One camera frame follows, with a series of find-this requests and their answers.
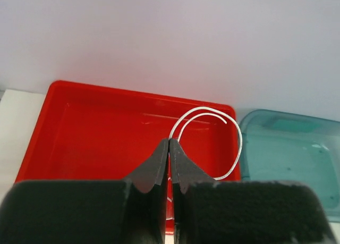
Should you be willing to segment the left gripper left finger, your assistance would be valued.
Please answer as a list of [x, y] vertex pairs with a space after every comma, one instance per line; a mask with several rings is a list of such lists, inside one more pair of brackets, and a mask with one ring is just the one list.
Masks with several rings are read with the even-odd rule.
[[130, 190], [124, 213], [124, 243], [164, 243], [168, 181], [168, 139], [125, 179]]

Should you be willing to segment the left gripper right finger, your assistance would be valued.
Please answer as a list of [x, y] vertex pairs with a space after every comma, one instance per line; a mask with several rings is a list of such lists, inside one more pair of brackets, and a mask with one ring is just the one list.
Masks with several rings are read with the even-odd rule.
[[169, 140], [173, 210], [174, 242], [186, 243], [185, 240], [185, 193], [195, 183], [213, 183], [215, 180], [193, 162], [176, 139]]

